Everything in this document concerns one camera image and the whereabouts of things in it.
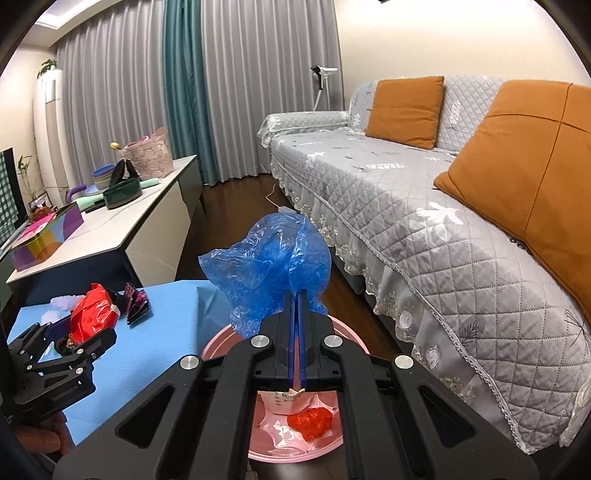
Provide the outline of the person's left hand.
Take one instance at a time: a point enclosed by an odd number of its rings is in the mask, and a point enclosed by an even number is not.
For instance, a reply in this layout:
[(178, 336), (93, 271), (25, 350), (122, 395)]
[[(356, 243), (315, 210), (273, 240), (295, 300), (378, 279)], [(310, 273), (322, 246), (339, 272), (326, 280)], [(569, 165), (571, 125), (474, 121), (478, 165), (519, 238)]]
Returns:
[(38, 428), (13, 425), (12, 432), (20, 444), (28, 451), (49, 454), (58, 452), (68, 454), (74, 448), (74, 442), (63, 412), (55, 414)]

